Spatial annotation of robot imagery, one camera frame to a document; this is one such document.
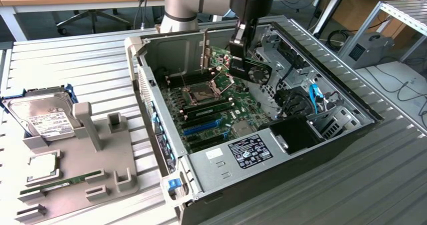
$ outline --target motherboard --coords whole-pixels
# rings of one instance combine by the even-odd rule
[[[206,71],[166,76],[162,95],[191,153],[254,133],[271,120],[247,81],[229,74],[230,57],[227,50],[211,47]]]

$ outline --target power supply label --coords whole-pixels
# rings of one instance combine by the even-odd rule
[[[74,126],[66,112],[48,113],[28,117],[31,124],[43,138],[72,133]]]
[[[229,147],[243,169],[253,167],[274,157],[258,134],[229,144]]]

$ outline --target black cable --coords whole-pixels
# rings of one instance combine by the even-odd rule
[[[309,7],[313,5],[313,2],[310,2],[306,6],[302,6],[302,7],[291,7],[290,5],[287,5],[287,4],[285,3],[285,1],[281,1],[281,3],[282,3],[285,6],[287,6],[290,9],[294,9],[294,10],[301,10],[301,9],[309,8]]]
[[[138,29],[136,28],[136,19],[139,17],[140,12],[142,12],[143,2],[144,2],[144,11],[143,11],[143,16],[142,16],[142,23],[146,22],[147,0],[138,0],[138,10],[136,10],[136,14],[135,14],[135,17],[134,17],[134,29]]]
[[[289,57],[291,59],[291,61],[289,59],[289,62],[291,64],[291,67],[289,68],[289,70],[286,71],[286,74],[285,76],[281,78],[281,80],[278,81],[278,83],[275,84],[275,92],[278,92],[278,88],[279,88],[279,84],[283,83],[283,81],[286,80],[286,78],[290,76],[291,72],[293,72],[293,69],[295,68],[297,66],[297,58],[295,58],[295,55],[289,51],[289,50],[282,50],[283,53],[289,54]]]
[[[317,16],[317,12],[318,12],[318,10],[319,10],[319,8],[321,8],[321,3],[322,3],[322,1],[325,1],[325,0],[321,0],[321,1],[318,2],[318,6],[315,7],[315,10],[314,10],[314,13],[313,13],[310,22],[309,22],[307,30],[310,30],[310,28],[311,28],[310,25],[313,24],[314,18],[315,18],[315,16]]]
[[[136,29],[136,18],[139,17],[139,14],[142,11],[142,4],[143,4],[143,0],[138,0],[138,9],[136,9],[135,17],[134,17],[134,26],[132,26],[134,29]]]
[[[146,12],[147,12],[147,1],[144,2],[144,13],[143,13],[143,18],[142,18],[142,24],[146,26]]]
[[[290,1],[285,1],[285,2],[287,2],[289,4],[298,4],[301,0],[297,0],[297,2],[290,2]]]
[[[382,25],[382,24],[383,24],[385,22],[387,22],[387,21],[389,21],[389,20],[386,19],[385,21],[382,21],[381,23],[375,24],[374,26],[370,26],[367,29],[373,29],[373,28],[378,27],[379,25]],[[331,31],[331,33],[329,34],[327,39],[326,39],[326,45],[327,45],[327,47],[329,47],[333,51],[338,52],[338,51],[341,50],[342,46],[337,46],[337,45],[333,44],[333,37],[334,37],[335,35],[342,35],[342,37],[343,37],[343,42],[346,42],[346,40],[347,40],[347,38],[349,38],[349,36],[350,36],[349,33],[357,32],[357,31],[358,31],[358,30],[334,30],[334,31]]]
[[[287,97],[287,99],[286,99],[286,102],[283,103],[282,108],[285,108],[285,107],[289,105],[289,103],[290,103],[290,101],[291,101],[291,98],[295,97],[295,96],[301,97],[301,98],[309,103],[309,105],[310,105],[310,107],[311,107],[311,110],[313,110],[313,112],[315,113],[315,112],[317,112],[317,109],[315,109],[315,105],[314,105],[313,101],[310,100],[309,97],[306,97],[306,96],[305,96],[302,93],[299,93],[299,92],[294,92],[293,94],[289,95],[289,97]]]
[[[370,71],[367,68],[365,68],[365,69],[367,70],[367,72],[370,73],[370,75],[373,76],[373,78],[377,80],[377,82],[378,82],[378,84],[381,85],[381,87],[382,87],[389,93],[395,93],[395,92],[398,92],[397,98],[398,98],[399,101],[407,102],[407,101],[414,100],[414,99],[418,99],[418,98],[421,98],[421,97],[425,97],[425,98],[427,99],[427,93],[426,93],[426,94],[422,94],[421,92],[415,91],[415,90],[409,86],[409,83],[410,83],[409,81],[402,82],[399,78],[397,78],[397,77],[395,77],[394,75],[391,75],[390,73],[385,72],[378,66],[374,66],[374,67],[375,67],[383,74],[389,75],[390,77],[393,77],[394,79],[397,79],[397,80],[399,81],[399,83],[402,83],[402,86],[401,86],[401,88],[399,88],[398,90],[395,90],[395,91],[387,90],[387,89],[385,88],[383,84],[381,83],[381,81],[377,79],[377,77],[375,77],[374,74],[371,73],[371,71]],[[403,89],[405,87],[407,87],[409,89],[411,89],[411,90],[418,94],[418,96],[414,96],[414,97],[407,98],[407,99],[402,99],[402,98],[401,98],[401,91],[402,91],[402,89]],[[427,110],[425,110],[425,107],[426,107],[426,106],[427,106],[427,101],[426,101],[426,103],[423,104],[423,106],[421,107],[421,110],[419,110],[419,112],[418,112],[418,115],[421,116],[421,121],[422,121],[423,126],[427,128],[426,121],[425,121],[425,115],[427,115]]]

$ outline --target hard drive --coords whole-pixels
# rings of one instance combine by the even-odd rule
[[[4,95],[0,105],[31,137],[55,141],[75,135],[74,129],[82,127],[82,123],[72,115],[78,99],[71,85]]]

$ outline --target office chair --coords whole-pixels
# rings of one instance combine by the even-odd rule
[[[95,22],[98,21],[98,17],[103,17],[106,19],[110,19],[112,21],[116,21],[122,24],[126,25],[126,29],[130,30],[132,28],[132,25],[131,23],[122,19],[120,17],[118,16],[114,16],[114,15],[118,15],[119,12],[118,12],[118,9],[114,8],[112,9],[112,14],[114,15],[110,15],[107,13],[104,13],[103,11],[106,11],[107,9],[90,9],[84,12],[79,12],[79,10],[75,10],[72,11],[74,12],[74,16],[71,18],[68,18],[66,21],[62,21],[56,24],[56,28],[58,28],[58,32],[59,34],[62,35],[66,35],[67,34],[67,29],[63,27],[71,23],[74,23],[75,21],[86,18],[86,17],[91,17],[91,22],[92,22],[92,33],[96,34],[96,26],[95,26]]]

